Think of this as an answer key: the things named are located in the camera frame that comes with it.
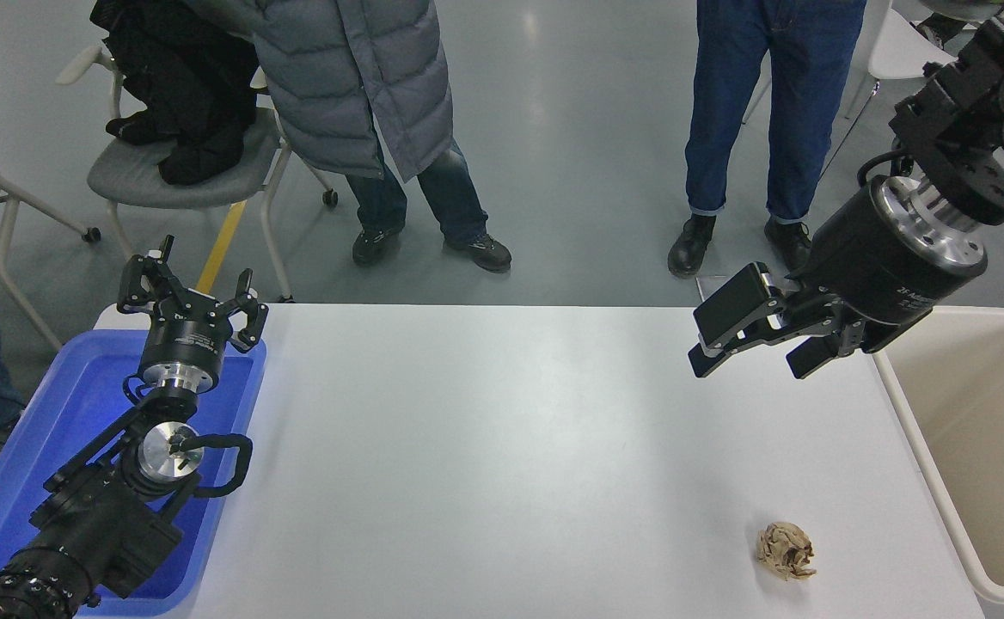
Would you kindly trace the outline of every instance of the crumpled paper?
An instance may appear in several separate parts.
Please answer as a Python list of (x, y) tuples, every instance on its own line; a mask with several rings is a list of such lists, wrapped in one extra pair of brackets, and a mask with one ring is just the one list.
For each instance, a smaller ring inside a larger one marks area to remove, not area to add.
[(765, 532), (758, 533), (756, 555), (770, 572), (789, 580), (808, 579), (815, 573), (807, 568), (815, 552), (811, 549), (808, 534), (791, 522), (774, 522), (766, 526)]

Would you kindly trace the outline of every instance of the blue plastic tray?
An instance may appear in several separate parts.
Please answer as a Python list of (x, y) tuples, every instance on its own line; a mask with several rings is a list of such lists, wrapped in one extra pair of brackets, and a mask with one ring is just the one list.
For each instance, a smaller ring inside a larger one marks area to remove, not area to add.
[[(146, 339), (141, 330), (93, 330), (55, 357), (0, 457), (0, 568), (38, 533), (27, 518), (47, 497), (46, 479), (130, 407), (120, 382), (140, 367)], [(200, 396), (189, 425), (201, 434), (246, 431), (265, 361), (263, 342), (247, 355), (228, 347), (218, 387)], [(227, 453), (205, 450), (200, 485), (230, 481), (235, 450)], [(159, 571), (128, 599), (98, 587), (100, 606), (78, 614), (156, 616), (177, 606), (204, 571), (223, 505), (224, 499), (189, 499), (175, 518), (183, 541)]]

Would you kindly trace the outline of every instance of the gray down coat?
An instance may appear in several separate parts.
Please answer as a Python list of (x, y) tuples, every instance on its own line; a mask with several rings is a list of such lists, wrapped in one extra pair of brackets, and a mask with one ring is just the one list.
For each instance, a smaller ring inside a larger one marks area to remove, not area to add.
[(380, 122), (409, 181), (452, 142), (452, 96), (433, 0), (235, 0), (295, 152), (382, 177)]

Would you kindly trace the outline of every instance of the gray chair seat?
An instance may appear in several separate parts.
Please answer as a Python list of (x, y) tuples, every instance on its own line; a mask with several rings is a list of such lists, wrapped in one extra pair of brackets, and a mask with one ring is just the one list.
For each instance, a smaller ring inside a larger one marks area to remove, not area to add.
[(210, 208), (249, 200), (261, 190), (277, 153), (279, 132), (273, 111), (258, 108), (257, 120), (242, 141), (242, 161), (237, 166), (203, 184), (183, 187), (166, 184), (158, 170), (174, 141), (137, 146), (112, 140), (93, 162), (86, 183), (97, 196), (132, 207)]

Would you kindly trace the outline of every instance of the table surface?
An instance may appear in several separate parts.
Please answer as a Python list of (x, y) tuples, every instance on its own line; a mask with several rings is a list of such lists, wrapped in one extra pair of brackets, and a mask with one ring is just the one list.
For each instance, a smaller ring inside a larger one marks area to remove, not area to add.
[[(690, 309), (271, 306), (249, 478), (168, 616), (982, 618), (870, 357), (797, 381), (785, 344), (696, 379), (695, 333)], [(812, 579), (754, 560), (778, 520)]]

